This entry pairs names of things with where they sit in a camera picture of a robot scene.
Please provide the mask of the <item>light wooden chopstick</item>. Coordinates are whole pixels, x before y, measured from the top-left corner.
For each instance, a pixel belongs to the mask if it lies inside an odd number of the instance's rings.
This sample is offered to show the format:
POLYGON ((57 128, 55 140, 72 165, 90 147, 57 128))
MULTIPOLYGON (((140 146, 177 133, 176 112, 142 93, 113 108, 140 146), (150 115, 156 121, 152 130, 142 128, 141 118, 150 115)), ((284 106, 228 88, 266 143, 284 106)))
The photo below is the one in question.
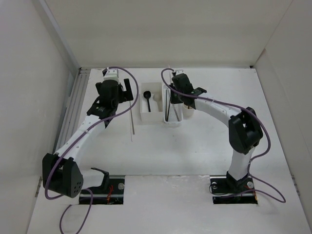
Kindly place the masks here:
POLYGON ((130 134, 131 134, 131 142, 133 142, 133 116, 132 116, 132 109, 130 109, 130 134))

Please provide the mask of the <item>black chopstick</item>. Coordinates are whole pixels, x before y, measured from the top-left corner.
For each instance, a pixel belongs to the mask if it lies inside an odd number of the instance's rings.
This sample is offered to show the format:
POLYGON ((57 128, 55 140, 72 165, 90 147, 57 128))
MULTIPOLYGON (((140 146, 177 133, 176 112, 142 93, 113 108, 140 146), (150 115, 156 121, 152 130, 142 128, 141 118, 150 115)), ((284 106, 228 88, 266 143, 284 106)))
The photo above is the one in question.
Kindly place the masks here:
POLYGON ((170 107, 171 107, 171 103, 169 102, 169 105, 168 105, 168 108, 167 108, 167 112, 166 112, 166 121, 167 122, 169 122, 170 107))
POLYGON ((165 121, 167 121, 167 92, 168 90, 165 89, 165 121))

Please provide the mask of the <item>silver metal chopstick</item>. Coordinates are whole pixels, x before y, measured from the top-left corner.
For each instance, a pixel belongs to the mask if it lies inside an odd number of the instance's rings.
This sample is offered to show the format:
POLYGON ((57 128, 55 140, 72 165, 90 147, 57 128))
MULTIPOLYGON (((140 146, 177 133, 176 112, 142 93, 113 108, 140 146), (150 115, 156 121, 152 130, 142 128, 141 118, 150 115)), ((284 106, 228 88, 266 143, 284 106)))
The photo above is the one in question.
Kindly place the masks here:
POLYGON ((135 128, 134 128, 134 122, 133 122, 133 113, 132 113, 132 103, 131 101, 129 102, 129 106, 130 106, 130 122, 131 122, 131 131, 132 131, 132 135, 135 134, 135 128))

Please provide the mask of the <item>beige plastic spoon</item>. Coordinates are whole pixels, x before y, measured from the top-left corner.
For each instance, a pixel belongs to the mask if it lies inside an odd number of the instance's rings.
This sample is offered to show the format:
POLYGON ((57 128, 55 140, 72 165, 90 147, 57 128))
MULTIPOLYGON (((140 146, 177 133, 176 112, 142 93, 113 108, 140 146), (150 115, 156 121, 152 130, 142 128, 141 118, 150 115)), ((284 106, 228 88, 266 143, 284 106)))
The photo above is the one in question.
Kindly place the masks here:
POLYGON ((158 111, 162 112, 162 99, 161 99, 160 93, 155 93, 154 96, 153 96, 153 100, 157 104, 158 111))

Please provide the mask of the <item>black plastic spoon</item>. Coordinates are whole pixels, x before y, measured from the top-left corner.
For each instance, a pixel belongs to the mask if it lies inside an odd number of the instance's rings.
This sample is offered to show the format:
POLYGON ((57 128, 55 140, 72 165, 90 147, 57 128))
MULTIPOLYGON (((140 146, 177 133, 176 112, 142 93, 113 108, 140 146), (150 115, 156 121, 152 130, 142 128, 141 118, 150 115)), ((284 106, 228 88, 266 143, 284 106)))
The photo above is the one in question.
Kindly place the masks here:
POLYGON ((149 99, 151 98, 151 92, 150 91, 144 91, 143 97, 147 101, 148 112, 151 112, 151 106, 150 106, 150 101, 149 101, 149 99))

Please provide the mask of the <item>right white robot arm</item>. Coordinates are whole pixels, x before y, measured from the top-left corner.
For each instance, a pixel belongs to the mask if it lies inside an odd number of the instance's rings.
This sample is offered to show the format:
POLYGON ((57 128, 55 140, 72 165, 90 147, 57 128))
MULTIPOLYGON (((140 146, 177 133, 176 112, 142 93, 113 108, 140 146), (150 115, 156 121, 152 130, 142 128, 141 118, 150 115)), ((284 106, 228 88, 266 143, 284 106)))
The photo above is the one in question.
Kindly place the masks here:
POLYGON ((211 177, 212 192, 227 195, 247 190, 251 181, 248 168, 252 154, 263 137, 262 125, 254 109, 213 99, 205 89, 194 88, 184 72, 173 72, 170 89, 172 103, 183 103, 209 114, 228 128, 232 161, 224 177, 211 177))

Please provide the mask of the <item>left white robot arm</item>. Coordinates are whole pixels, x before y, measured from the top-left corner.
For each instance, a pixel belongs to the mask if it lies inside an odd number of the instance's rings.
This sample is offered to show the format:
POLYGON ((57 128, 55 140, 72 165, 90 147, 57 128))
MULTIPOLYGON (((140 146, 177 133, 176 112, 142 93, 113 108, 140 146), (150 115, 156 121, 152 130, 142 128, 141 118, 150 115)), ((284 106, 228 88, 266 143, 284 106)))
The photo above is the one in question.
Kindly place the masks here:
POLYGON ((96 83, 98 97, 87 111, 86 117, 70 139, 54 154, 46 154, 42 160, 42 179, 45 197, 54 200, 62 196, 74 198, 81 191, 90 190, 101 194, 109 188, 109 173, 98 168, 81 171, 81 159, 93 139, 103 132, 113 118, 129 109, 117 113, 119 104, 132 101, 133 95, 129 79, 121 84, 117 77, 96 83))

